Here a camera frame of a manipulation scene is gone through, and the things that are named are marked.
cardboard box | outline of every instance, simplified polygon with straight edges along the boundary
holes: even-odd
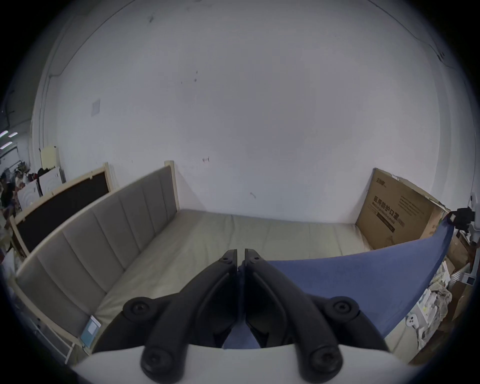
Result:
[[[442,329],[460,316],[468,305],[473,287],[457,281],[451,288],[452,301],[448,304],[447,316],[442,321]]]
[[[452,237],[452,241],[448,247],[447,257],[455,267],[454,272],[468,263],[468,250],[457,236]]]
[[[447,212],[415,184],[375,168],[357,226],[379,249],[431,236]]]

wooden bed frame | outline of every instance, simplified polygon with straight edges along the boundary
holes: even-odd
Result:
[[[36,209],[38,209],[40,206],[45,204],[47,201],[54,199],[56,196],[62,194],[63,192],[67,191],[71,187],[80,184],[81,182],[87,180],[87,179],[92,179],[94,176],[100,175],[104,173],[105,174],[105,181],[107,184],[107,189],[108,192],[111,192],[113,190],[113,184],[112,184],[112,179],[111,179],[111,174],[110,174],[110,168],[108,166],[108,163],[103,163],[102,167],[97,168],[93,171],[90,171],[88,173],[85,173],[82,176],[77,177],[76,179],[70,180],[61,186],[59,186],[57,189],[47,192],[44,194],[39,200],[35,201],[32,205],[28,206],[26,209],[23,211],[19,212],[15,217],[11,216],[10,217],[10,224],[12,226],[12,230],[14,233],[14,236],[16,237],[16,240],[18,241],[18,244],[21,247],[21,250],[23,251],[25,257],[27,257],[30,254],[30,251],[28,247],[25,244],[24,239],[22,238],[22,235],[20,234],[20,230],[18,228],[18,225],[21,222],[24,222],[28,219],[28,216],[32,214]]]

cable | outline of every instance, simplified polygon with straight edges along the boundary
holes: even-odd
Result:
[[[467,83],[465,83],[465,79],[464,79],[464,76],[462,75],[462,73],[457,70],[456,68],[448,65],[448,64],[445,64],[445,62],[443,61],[443,58],[442,58],[442,55],[443,53],[440,55],[436,50],[435,48],[432,47],[432,45],[430,43],[427,43],[426,41],[423,41],[422,39],[419,39],[418,37],[416,37],[407,27],[405,27],[396,17],[394,17],[391,13],[389,13],[388,11],[386,11],[385,9],[383,9],[380,5],[378,4],[375,4],[372,0],[367,0],[370,4],[374,5],[375,7],[377,7],[379,10],[383,11],[384,13],[386,13],[388,16],[390,16],[392,19],[394,19],[397,23],[399,23],[415,40],[423,43],[423,44],[426,44],[428,45],[432,51],[434,51],[435,55],[437,56],[438,60],[440,61],[440,63],[442,63],[445,67],[447,68],[450,68],[450,69],[453,69],[454,71],[456,71],[461,79],[462,79],[462,82],[463,82],[463,85],[465,86],[465,92],[467,93],[467,97],[468,97],[468,102],[470,104],[470,110],[472,111],[472,126],[473,126],[473,135],[474,135],[474,143],[475,143],[475,154],[474,154],[474,157],[473,157],[473,180],[472,180],[472,188],[470,190],[470,196],[472,195],[473,193],[473,185],[474,185],[474,182],[475,182],[475,171],[476,171],[476,167],[477,167],[477,130],[475,129],[475,121],[473,120],[473,107],[472,107],[472,102],[471,102],[471,99],[470,99],[470,96],[468,95],[468,87],[467,87]]]

screw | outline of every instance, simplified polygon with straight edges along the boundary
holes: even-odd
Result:
[[[144,303],[143,301],[137,302],[132,306],[132,313],[134,315],[140,315],[142,313],[147,312],[150,307]]]
[[[351,311],[350,305],[344,301],[336,303],[333,307],[337,312],[340,313],[348,313]]]
[[[321,373],[337,372],[342,366],[342,355],[337,347],[320,347],[310,355],[310,366]]]
[[[157,347],[147,347],[142,358],[142,368],[149,373],[167,373],[173,365],[172,356]]]

wooden bed leg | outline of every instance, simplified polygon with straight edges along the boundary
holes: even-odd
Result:
[[[165,166],[170,166],[172,168],[172,182],[173,182],[173,193],[175,194],[175,205],[177,206],[177,212],[180,211],[179,196],[177,194],[177,183],[175,181],[175,163],[173,160],[166,160]]]

